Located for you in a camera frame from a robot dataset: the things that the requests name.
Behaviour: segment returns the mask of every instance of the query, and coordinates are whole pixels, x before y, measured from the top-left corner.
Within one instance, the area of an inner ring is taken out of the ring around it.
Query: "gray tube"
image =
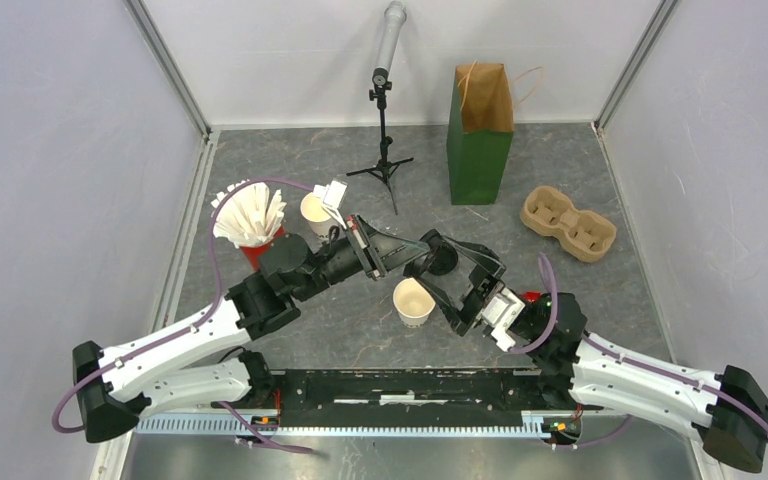
[[[390,74],[390,66],[393,64],[393,54],[396,53],[396,43],[399,41],[399,31],[408,14],[405,4],[399,1],[390,2],[390,6],[384,11],[384,36],[381,37],[381,46],[378,48],[378,59],[375,61],[375,71],[372,74],[372,83],[381,86],[387,83]]]

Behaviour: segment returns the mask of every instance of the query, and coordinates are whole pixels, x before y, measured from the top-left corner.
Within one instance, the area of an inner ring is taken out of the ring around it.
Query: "white cup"
[[[415,328],[428,320],[428,315],[437,306],[428,292],[413,278],[406,278],[393,290],[393,304],[399,318],[405,325]]]
[[[308,193],[302,199],[302,216],[307,220],[310,229],[320,240],[328,239],[328,230],[333,226],[339,226],[336,220],[322,209],[322,200],[313,193]]]

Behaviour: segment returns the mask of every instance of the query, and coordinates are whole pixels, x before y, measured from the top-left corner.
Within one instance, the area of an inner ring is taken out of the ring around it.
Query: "black tripod stand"
[[[384,110],[387,108],[387,90],[393,88],[393,83],[385,81],[383,85],[374,84],[374,90],[369,91],[369,100],[378,100],[378,112],[381,116],[381,143],[379,149],[381,150],[381,158],[378,159],[378,163],[374,167],[364,168],[363,170],[355,170],[346,174],[347,177],[353,175],[359,175],[361,173],[368,173],[373,177],[381,180],[387,190],[390,192],[390,199],[393,201],[393,211],[396,215],[399,214],[399,208],[396,207],[396,197],[393,195],[393,185],[390,183],[390,177],[396,173],[399,165],[413,161],[413,157],[399,160],[398,162],[390,162],[387,159],[387,152],[390,144],[393,143],[393,139],[387,136],[387,132],[384,124]]]

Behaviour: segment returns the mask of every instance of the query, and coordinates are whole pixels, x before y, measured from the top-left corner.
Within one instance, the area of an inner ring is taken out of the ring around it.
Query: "gray marble table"
[[[537,252],[551,259],[559,287],[578,298],[588,327],[620,345],[668,358],[637,254],[622,214],[610,170],[589,125],[518,125],[499,198],[489,206],[452,206],[446,166],[446,127],[393,127],[391,160],[413,156],[395,176],[398,216],[384,186],[371,176],[348,179],[343,213],[359,213],[374,226],[419,238],[437,228],[456,239],[482,243],[508,266],[506,283],[515,290],[541,288]],[[222,132],[208,181],[198,232],[189,260],[178,317],[212,298],[214,284],[206,251],[210,200],[231,183],[256,176],[283,176],[325,184],[377,160],[377,128],[280,129]],[[522,225],[519,209],[538,185],[552,185],[582,209],[601,213],[619,229],[608,254],[595,264],[579,262],[555,239]],[[285,228],[316,245],[301,218],[301,191],[281,187],[288,200]],[[252,271],[242,252],[220,239],[217,254],[225,287]],[[463,265],[445,280],[465,282]],[[299,304],[302,317],[249,344],[272,368],[407,368],[423,366],[526,366],[522,355],[501,352],[481,329],[455,335],[439,309],[420,328],[399,320],[391,300],[399,275],[373,282],[357,276]],[[454,290],[452,296],[460,295]]]

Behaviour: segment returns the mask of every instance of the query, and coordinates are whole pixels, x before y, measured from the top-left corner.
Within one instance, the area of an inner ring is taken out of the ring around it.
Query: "red container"
[[[275,232],[275,236],[272,238],[275,238],[279,235],[284,235],[284,227],[279,228],[278,231]],[[249,263],[251,263],[252,268],[254,268],[255,271],[258,271],[260,270],[260,265],[258,265],[257,263],[258,257],[263,255],[263,252],[269,250],[269,247],[271,246],[272,246],[272,240],[264,243],[259,247],[240,247],[240,250],[242,250],[246,258],[249,259]]]

